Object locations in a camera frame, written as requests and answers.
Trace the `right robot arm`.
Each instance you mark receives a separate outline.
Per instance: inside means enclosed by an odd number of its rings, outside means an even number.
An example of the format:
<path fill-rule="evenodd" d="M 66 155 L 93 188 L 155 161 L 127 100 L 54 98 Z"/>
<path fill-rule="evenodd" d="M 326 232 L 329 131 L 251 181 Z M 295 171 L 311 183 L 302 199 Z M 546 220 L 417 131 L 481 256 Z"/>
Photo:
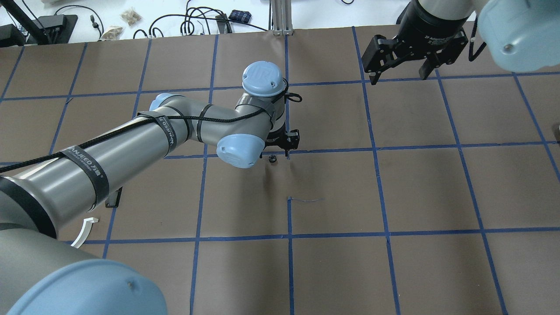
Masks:
<path fill-rule="evenodd" d="M 559 32 L 557 0 L 411 0 L 396 36 L 375 35 L 361 62 L 371 84 L 412 60 L 423 61 L 419 76 L 425 80 L 466 47 L 469 60 L 488 49 L 500 68 L 532 72 L 559 64 Z"/>

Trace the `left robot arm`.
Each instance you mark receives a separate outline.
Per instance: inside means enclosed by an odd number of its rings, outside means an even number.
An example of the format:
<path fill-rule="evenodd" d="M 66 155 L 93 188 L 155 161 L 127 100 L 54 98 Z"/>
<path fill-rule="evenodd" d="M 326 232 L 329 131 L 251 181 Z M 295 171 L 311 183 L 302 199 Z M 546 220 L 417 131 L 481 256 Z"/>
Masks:
<path fill-rule="evenodd" d="M 60 228 L 110 200 L 133 177 L 192 140 L 251 168 L 267 146 L 296 149 L 286 131 L 289 83 L 266 60 L 242 74 L 234 109 L 163 93 L 149 110 L 88 142 L 3 167 L 1 313 L 3 315 L 166 315 L 160 288 L 123 263 L 58 241 Z"/>

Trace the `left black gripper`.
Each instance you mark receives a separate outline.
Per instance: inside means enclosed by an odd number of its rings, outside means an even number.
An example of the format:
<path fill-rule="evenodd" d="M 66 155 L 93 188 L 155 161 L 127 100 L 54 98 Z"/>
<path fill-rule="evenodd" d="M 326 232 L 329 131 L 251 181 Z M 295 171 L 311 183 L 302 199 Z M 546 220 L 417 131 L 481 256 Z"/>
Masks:
<path fill-rule="evenodd" d="M 284 151 L 287 159 L 290 159 L 290 152 L 298 149 L 300 143 L 299 129 L 288 131 L 286 122 L 274 124 L 272 131 L 267 135 L 263 151 Z"/>

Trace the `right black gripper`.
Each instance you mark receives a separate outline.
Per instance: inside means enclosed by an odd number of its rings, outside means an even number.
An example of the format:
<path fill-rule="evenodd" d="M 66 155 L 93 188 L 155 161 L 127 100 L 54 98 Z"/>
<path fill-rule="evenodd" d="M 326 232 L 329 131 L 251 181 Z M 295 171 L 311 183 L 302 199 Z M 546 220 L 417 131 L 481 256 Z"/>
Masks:
<path fill-rule="evenodd" d="M 400 27 L 396 37 L 375 35 L 362 54 L 362 67 L 370 84 L 376 85 L 383 72 L 405 62 L 412 53 L 430 52 L 419 69 L 422 80 L 440 66 L 453 64 L 468 43 L 465 22 L 466 18 L 437 17 L 420 0 L 410 1 L 397 18 Z"/>

